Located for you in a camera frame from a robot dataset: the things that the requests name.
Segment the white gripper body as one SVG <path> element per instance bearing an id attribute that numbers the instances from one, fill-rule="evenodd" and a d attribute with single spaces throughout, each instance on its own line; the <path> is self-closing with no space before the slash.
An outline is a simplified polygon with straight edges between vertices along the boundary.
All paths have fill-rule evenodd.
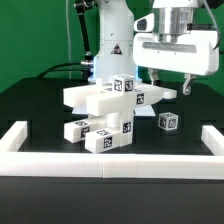
<path id="1" fill-rule="evenodd" d="M 156 34 L 138 33 L 133 59 L 142 67 L 207 76 L 219 67 L 217 37 L 216 31 L 193 30 L 180 35 L 176 43 L 162 43 Z"/>

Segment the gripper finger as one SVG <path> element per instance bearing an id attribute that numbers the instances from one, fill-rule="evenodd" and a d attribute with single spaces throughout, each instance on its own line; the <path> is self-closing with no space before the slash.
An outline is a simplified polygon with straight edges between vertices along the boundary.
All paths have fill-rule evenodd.
<path id="1" fill-rule="evenodd" d="M 157 69 L 149 68 L 148 75 L 152 85 L 157 85 L 159 83 L 159 75 Z"/>
<path id="2" fill-rule="evenodd" d="M 196 75 L 194 74 L 189 74 L 189 73 L 186 73 L 184 75 L 184 78 L 185 78 L 185 81 L 184 81 L 184 84 L 182 86 L 182 93 L 185 95 L 185 96 L 188 96 L 191 94 L 191 86 L 192 86 L 192 82 L 197 78 Z"/>

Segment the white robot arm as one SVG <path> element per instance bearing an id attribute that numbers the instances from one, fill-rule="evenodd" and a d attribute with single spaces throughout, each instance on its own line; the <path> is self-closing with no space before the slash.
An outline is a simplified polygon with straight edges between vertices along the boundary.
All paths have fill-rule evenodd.
<path id="1" fill-rule="evenodd" d="M 215 22 L 195 24 L 194 10 L 206 0 L 151 0 L 152 12 L 136 20 L 126 0 L 76 0 L 85 62 L 93 66 L 91 81 L 108 83 L 118 74 L 135 76 L 138 67 L 148 69 L 152 82 L 160 70 L 185 75 L 183 93 L 191 93 L 197 76 L 215 73 L 219 67 L 220 32 Z M 100 50 L 92 55 L 84 13 L 99 8 Z"/>

